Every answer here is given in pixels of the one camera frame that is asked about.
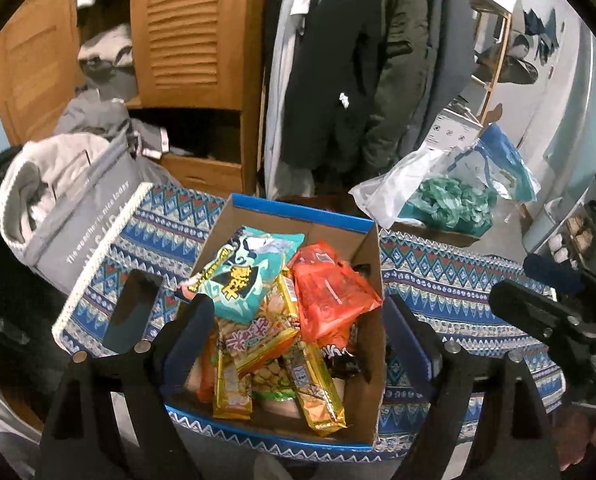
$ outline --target blue patterned fabric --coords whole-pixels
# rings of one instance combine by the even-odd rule
[[[175,317],[179,304],[173,291],[180,280],[191,274],[224,203],[221,198],[194,190],[153,187],[111,243],[87,284],[60,333],[62,345],[71,353],[80,349],[96,356],[109,353],[102,346],[102,338],[122,287],[131,269],[136,268],[164,277],[145,331],[145,338],[155,338],[164,323]],[[558,404],[562,378],[548,359],[545,347],[495,318],[487,304],[491,286],[504,278],[537,292],[545,291],[544,286],[522,274],[520,265],[385,230],[380,233],[380,251],[385,294],[401,295],[419,319],[429,322],[443,338],[458,340],[469,351],[502,355],[512,348],[522,349],[545,405],[552,409]],[[481,406],[482,398],[474,396],[462,440],[473,437]],[[176,424],[197,433],[287,458],[342,462],[374,462],[403,456],[426,413],[427,405],[411,388],[395,356],[387,362],[379,438],[373,448],[325,446],[279,436],[251,435],[228,421],[169,407]]]

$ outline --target smartphone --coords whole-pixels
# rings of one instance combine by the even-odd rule
[[[105,348],[124,354],[142,339],[161,284],[157,274],[138,269],[129,273],[102,338]]]

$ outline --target red plastic bag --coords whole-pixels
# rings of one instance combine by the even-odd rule
[[[335,254],[332,246],[320,240],[317,244],[298,249],[298,252],[289,260],[287,267],[292,269],[295,264],[305,262],[309,264],[317,264],[318,262],[335,264],[337,262],[337,254]]]
[[[382,304],[371,285],[348,264],[296,263],[293,266],[301,339],[315,343]]]

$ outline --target metal bolt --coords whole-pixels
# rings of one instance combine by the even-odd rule
[[[511,350],[507,355],[514,363],[521,363],[523,361],[523,355],[518,350]]]
[[[136,352],[136,354],[143,354],[148,352],[150,349],[151,343],[149,341],[145,341],[144,339],[142,341],[138,341],[133,347],[133,350]]]
[[[457,354],[462,347],[456,341],[446,341],[444,343],[444,349],[450,354]]]
[[[84,361],[86,361],[86,358],[89,356],[88,353],[86,353],[84,350],[81,350],[79,352],[76,352],[75,354],[73,354],[73,362],[75,363],[82,363]]]
[[[591,363],[591,365],[596,369],[596,355],[592,355],[589,358],[589,362]]]

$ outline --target fabric laundry basket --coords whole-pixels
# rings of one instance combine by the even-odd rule
[[[125,136],[111,142],[100,137],[93,142],[84,136],[95,137],[70,134],[27,143],[0,188],[0,234],[4,241],[22,263],[67,294],[142,181],[139,165],[130,156]],[[80,140],[102,150],[95,157],[89,148],[85,152],[72,150],[69,153],[72,160],[62,156],[66,159],[64,171],[71,171],[74,178],[65,182],[64,171],[59,176],[53,175],[53,182],[62,179],[56,196],[55,189],[50,193],[52,182],[45,178],[49,179],[47,175],[51,171],[55,173],[57,162],[51,159],[55,159],[56,153],[58,158],[64,153],[57,145],[61,137],[66,137],[62,139],[63,150],[65,143],[73,145]],[[81,162],[83,155],[84,169],[77,173],[72,168],[75,161]],[[22,237],[18,234],[20,223],[33,216],[33,203],[37,203],[37,195],[42,190],[44,195],[40,201],[45,200],[48,193],[51,208],[36,225],[31,219],[35,229],[31,235]]]

